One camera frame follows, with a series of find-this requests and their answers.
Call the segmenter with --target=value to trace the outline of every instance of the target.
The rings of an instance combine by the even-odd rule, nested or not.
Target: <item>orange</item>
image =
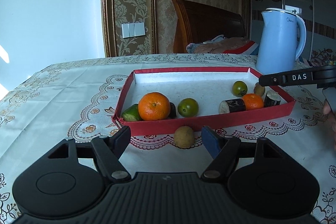
[[[138,105],[140,117],[145,121],[164,120],[170,113],[170,102],[159,92],[147,93]]]
[[[254,93],[245,94],[242,97],[242,99],[245,103],[246,110],[253,110],[264,107],[263,99],[257,94]]]

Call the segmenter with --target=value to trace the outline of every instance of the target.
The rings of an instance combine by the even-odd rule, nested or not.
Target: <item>white tablecloth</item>
[[[256,57],[243,55],[148,55],[68,62],[35,73],[0,101],[0,224],[11,223],[20,215],[12,198],[12,184],[45,152],[67,136],[86,142],[117,131],[111,116],[132,70],[185,66],[255,68],[255,63]],[[296,63],[297,69],[305,67]],[[316,219],[321,223],[336,223],[333,198],[336,152],[332,131],[324,123],[327,116],[322,114],[324,97],[315,85],[285,90],[297,100],[290,116],[225,128],[218,133],[232,134],[245,141],[266,136],[275,142],[319,181],[320,197],[313,210]],[[120,158],[131,175],[137,171],[200,174],[211,160],[199,137],[191,149],[179,149],[174,145],[173,135],[160,135],[160,132],[132,137]],[[249,160],[242,160],[239,165],[247,163]],[[85,164],[92,165],[92,162],[85,161]]]

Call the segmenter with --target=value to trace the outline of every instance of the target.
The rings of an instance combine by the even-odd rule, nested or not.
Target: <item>white wall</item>
[[[100,0],[0,0],[0,45],[0,99],[51,64],[105,57]]]

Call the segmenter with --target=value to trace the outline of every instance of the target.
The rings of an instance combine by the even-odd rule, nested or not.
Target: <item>blue kettle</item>
[[[295,13],[278,8],[267,8],[261,12],[264,19],[257,70],[262,74],[273,74],[293,70],[295,60],[301,55],[306,44],[306,26]],[[296,47],[297,26],[300,41]]]

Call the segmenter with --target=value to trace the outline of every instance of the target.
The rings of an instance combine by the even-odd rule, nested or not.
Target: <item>wooden headboard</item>
[[[187,53],[190,43],[203,43],[222,34],[225,37],[245,37],[240,15],[209,5],[172,0],[177,13],[174,53]]]

